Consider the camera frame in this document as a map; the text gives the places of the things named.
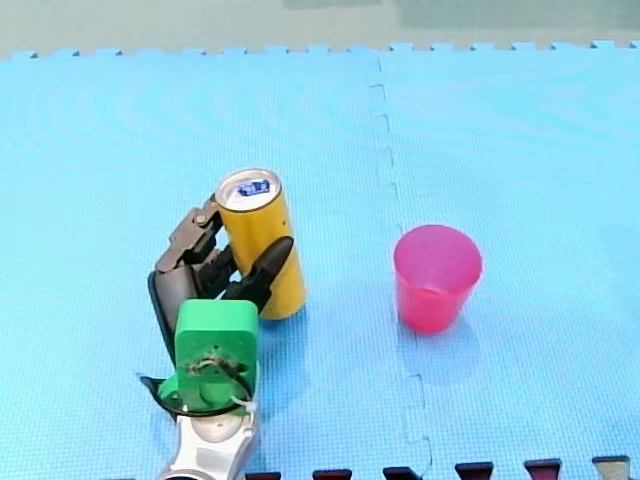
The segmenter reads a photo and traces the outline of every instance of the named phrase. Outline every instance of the blue label on can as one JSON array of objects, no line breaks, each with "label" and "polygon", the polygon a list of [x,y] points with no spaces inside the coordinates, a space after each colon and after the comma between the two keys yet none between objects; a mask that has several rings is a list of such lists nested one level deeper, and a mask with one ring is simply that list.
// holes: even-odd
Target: blue label on can
[{"label": "blue label on can", "polygon": [[238,187],[238,193],[243,197],[253,197],[261,193],[269,193],[271,185],[269,180],[260,180],[256,182],[243,183]]}]

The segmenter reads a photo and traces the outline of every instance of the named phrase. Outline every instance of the yellow can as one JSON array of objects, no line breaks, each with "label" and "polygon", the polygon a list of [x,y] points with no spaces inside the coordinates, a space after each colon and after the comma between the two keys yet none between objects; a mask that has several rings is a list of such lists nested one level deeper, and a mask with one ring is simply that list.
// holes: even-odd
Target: yellow can
[{"label": "yellow can", "polygon": [[[275,240],[293,236],[291,220],[278,176],[259,168],[240,170],[224,178],[215,192],[233,257],[242,275]],[[271,286],[272,296],[262,318],[281,320],[306,301],[306,289],[294,242],[284,267]]]}]

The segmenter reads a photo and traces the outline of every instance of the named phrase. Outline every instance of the pink plastic cup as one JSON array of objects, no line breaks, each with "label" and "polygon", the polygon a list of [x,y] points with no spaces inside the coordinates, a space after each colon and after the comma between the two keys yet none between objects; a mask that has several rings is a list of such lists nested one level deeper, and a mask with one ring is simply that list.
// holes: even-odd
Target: pink plastic cup
[{"label": "pink plastic cup", "polygon": [[482,256],[464,233],[424,225],[402,236],[393,252],[400,319],[436,334],[456,319],[482,274]]}]

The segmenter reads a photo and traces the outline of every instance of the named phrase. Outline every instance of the green gripper mount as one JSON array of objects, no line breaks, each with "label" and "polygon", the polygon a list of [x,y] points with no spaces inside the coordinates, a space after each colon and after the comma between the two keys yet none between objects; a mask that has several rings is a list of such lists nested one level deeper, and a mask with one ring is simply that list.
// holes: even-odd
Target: green gripper mount
[{"label": "green gripper mount", "polygon": [[179,399],[193,411],[227,408],[233,405],[232,396],[247,400],[238,382],[220,365],[237,372],[255,392],[257,348],[258,309],[254,303],[184,301],[176,324],[176,372],[160,385],[160,398],[170,403]]}]

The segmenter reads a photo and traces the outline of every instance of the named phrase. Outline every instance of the can top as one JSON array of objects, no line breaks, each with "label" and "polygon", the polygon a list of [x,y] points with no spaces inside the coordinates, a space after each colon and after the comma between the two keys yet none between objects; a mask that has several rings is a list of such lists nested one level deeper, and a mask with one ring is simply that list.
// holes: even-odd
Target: can top
[{"label": "can top", "polygon": [[215,192],[222,208],[248,212],[268,205],[280,193],[278,176],[262,168],[248,168],[225,177]]}]

